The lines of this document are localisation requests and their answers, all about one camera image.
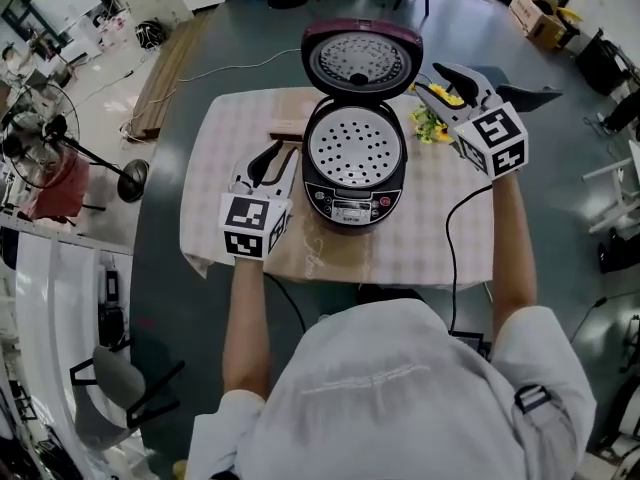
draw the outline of checkered tablecloth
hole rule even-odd
[[[226,94],[211,103],[202,122],[182,195],[180,248],[203,275],[207,266],[216,261],[233,264],[217,229],[220,194],[226,191],[235,162],[259,143],[270,140],[268,132],[279,91],[308,93],[309,89]],[[337,235],[326,229],[311,209],[298,169],[292,192],[294,216],[270,254],[266,271],[291,279],[452,284],[453,263],[444,228],[447,213],[489,180],[461,159],[453,147],[422,144],[415,138],[409,114],[417,108],[417,98],[399,96],[389,103],[402,123],[409,154],[404,192],[398,206],[371,233]],[[459,285],[491,279],[490,191],[456,211],[451,220],[451,236],[458,260]]]

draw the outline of cardboard box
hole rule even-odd
[[[534,3],[538,1],[546,2],[553,14],[542,12]],[[546,50],[553,50],[566,32],[562,22],[555,16],[557,9],[557,0],[513,0],[509,6],[524,35],[536,46]]]

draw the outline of wooden board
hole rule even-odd
[[[153,66],[133,110],[131,135],[138,140],[156,139],[160,134],[171,94],[191,58],[213,12],[198,13],[173,31]]]

